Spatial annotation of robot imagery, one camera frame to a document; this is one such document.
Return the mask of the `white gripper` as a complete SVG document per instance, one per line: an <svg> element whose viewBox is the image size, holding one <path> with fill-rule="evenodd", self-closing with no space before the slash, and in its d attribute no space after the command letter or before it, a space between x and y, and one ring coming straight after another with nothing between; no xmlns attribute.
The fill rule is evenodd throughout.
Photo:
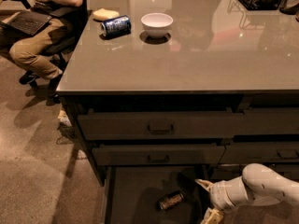
<svg viewBox="0 0 299 224"><path fill-rule="evenodd" d="M194 182L209 192L210 201L216 207L206 210L201 224L220 224L224 217L221 210L233 210L249 201L249 195L241 176L215 184L203 179L195 179Z"/></svg>

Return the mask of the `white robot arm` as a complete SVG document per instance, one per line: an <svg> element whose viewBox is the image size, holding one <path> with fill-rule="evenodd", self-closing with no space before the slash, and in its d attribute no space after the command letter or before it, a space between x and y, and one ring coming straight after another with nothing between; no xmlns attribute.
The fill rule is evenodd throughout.
<svg viewBox="0 0 299 224"><path fill-rule="evenodd" d="M200 224L220 224L225 213L244 205L267 206L282 201L299 205L299 183L259 163L246 165L242 175L231 180L194 182L209 193L211 202Z"/></svg>

